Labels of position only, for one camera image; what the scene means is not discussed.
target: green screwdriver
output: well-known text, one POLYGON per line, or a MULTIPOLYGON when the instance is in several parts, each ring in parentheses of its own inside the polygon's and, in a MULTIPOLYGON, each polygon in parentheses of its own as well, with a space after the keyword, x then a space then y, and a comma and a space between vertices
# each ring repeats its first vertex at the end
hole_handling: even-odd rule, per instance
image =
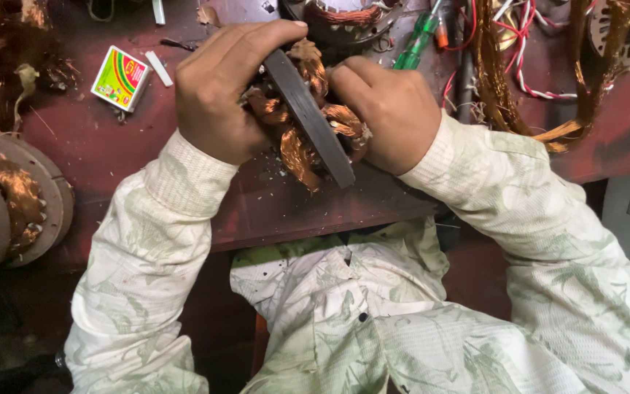
POLYGON ((426 11, 417 18, 412 36, 409 38, 409 41, 407 41, 407 47, 400 53, 400 56, 398 56, 398 60, 396 60, 393 69, 414 70, 417 68, 422 50, 426 48, 429 37, 432 36, 437 27, 439 27, 437 10, 441 4, 442 0, 436 0, 431 10, 426 11))

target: workbench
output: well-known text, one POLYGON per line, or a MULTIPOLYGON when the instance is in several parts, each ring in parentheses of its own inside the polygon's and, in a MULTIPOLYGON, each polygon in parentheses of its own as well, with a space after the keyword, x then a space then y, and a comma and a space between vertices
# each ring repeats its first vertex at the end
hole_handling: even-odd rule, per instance
MULTIPOLYGON (((217 10, 223 24, 274 20, 264 3, 276 0, 203 0, 217 10)), ((205 40, 217 29, 196 20, 194 0, 165 1, 167 25, 155 25, 151 3, 118 1, 111 23, 94 22, 81 1, 51 2, 55 31, 64 39, 66 54, 80 74, 77 86, 64 95, 37 94, 23 106, 23 138, 47 154, 74 187, 72 228, 63 242, 37 264, 56 272, 83 271, 92 234, 103 220, 118 183, 157 157, 176 130, 174 87, 166 88, 157 76, 144 92, 133 114, 119 124, 112 108, 89 93, 110 45, 138 59, 154 50, 174 68, 189 55, 181 49, 159 45, 162 38, 182 42, 205 40)), ((427 1, 410 0, 403 16, 390 31, 396 45, 389 52, 367 52, 373 60, 390 65, 402 50, 417 15, 427 1)), ((525 70, 537 90, 574 90, 566 58, 565 34, 544 34, 533 28, 527 47, 525 70)), ((453 39, 453 27, 450 27, 453 39)), ((424 53, 418 70, 435 96, 459 64, 459 53, 438 53, 433 46, 424 53)), ((535 100, 517 94, 521 114, 531 126, 550 129, 570 119, 573 103, 535 100)), ((608 94, 593 134, 567 154, 552 157, 552 166, 573 182, 589 182, 630 173, 630 73, 617 80, 608 94)), ((354 228, 431 215, 438 202, 410 189, 394 177, 366 163, 354 166, 356 182, 341 190, 328 182, 318 193, 308 192, 284 170, 276 154, 263 154, 240 168, 212 221, 213 251, 270 244, 354 228)))

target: white patterned shirt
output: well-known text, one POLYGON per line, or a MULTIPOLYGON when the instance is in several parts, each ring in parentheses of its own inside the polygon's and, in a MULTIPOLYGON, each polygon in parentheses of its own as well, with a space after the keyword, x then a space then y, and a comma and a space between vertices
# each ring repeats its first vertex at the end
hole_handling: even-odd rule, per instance
MULTIPOLYGON (((75 393, 209 391, 176 319, 236 172, 176 132, 118 186, 72 301, 75 393)), ((243 250, 232 289, 271 335, 243 393, 630 393, 630 261, 539 142, 444 114, 400 179, 503 247, 512 322, 444 300, 431 218, 243 250)))

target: man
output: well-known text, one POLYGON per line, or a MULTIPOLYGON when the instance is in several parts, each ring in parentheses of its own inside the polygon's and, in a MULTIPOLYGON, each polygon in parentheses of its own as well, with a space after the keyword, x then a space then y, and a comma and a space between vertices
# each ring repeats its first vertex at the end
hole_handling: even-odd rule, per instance
MULTIPOLYGON (((72 301, 76 393, 209 391, 176 319, 231 178, 269 146, 237 99, 306 33, 226 27, 177 67, 179 130, 118 186, 72 301)), ((512 322, 444 301, 432 219, 242 252, 232 288, 271 333, 244 393, 630 393, 630 261, 544 147, 459 124, 417 72, 350 58, 329 78, 373 133, 371 163, 503 247, 512 322)))

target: shirt sleeve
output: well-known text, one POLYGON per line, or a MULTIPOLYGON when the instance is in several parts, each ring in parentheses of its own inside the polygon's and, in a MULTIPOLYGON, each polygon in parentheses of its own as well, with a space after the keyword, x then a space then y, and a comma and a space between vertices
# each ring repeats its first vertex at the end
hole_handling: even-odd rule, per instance
POLYGON ((177 131, 120 183, 72 298, 65 360, 74 393, 208 392, 176 319, 236 172, 177 131))
POLYGON ((503 247, 512 320, 530 340, 591 392, 630 392, 630 261, 582 188, 551 171, 541 143, 444 114, 425 157, 400 179, 503 247))

